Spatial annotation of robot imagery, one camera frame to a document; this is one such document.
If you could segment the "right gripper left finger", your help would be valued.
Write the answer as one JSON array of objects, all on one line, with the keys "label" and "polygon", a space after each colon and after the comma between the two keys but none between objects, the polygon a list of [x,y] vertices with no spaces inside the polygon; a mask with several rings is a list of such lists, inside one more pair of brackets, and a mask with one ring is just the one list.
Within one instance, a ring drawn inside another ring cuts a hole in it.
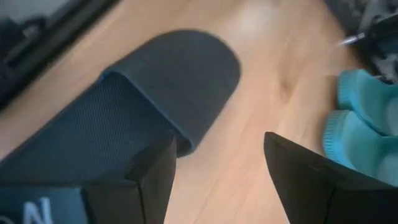
[{"label": "right gripper left finger", "polygon": [[82,190],[88,224],[163,224],[176,170],[177,139],[166,133]]}]

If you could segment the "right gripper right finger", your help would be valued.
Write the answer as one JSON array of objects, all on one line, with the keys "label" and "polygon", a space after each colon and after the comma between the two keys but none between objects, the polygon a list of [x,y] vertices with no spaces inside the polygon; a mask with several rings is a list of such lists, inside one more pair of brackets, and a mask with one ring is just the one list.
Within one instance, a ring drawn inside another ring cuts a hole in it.
[{"label": "right gripper right finger", "polygon": [[398,187],[273,132],[264,155],[290,224],[398,224]]}]

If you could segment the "teal rubber slide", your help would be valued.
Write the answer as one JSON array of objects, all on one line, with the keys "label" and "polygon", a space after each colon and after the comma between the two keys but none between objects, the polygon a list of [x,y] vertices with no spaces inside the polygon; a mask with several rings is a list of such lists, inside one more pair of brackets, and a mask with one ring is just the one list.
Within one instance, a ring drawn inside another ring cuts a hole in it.
[{"label": "teal rubber slide", "polygon": [[328,114],[323,150],[340,165],[398,187],[398,136],[379,134],[353,111]]},{"label": "teal rubber slide", "polygon": [[387,84],[365,70],[345,70],[338,77],[338,107],[354,111],[378,133],[398,136],[398,84]]}]

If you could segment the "black rubber slide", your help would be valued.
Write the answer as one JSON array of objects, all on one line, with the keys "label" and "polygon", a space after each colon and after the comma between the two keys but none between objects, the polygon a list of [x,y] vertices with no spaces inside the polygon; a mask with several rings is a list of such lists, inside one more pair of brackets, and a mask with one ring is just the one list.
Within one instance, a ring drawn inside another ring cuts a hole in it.
[{"label": "black rubber slide", "polygon": [[197,30],[158,35],[104,70],[0,161],[0,181],[97,179],[169,131],[177,137],[177,155],[189,155],[239,79],[239,61],[220,39]]}]

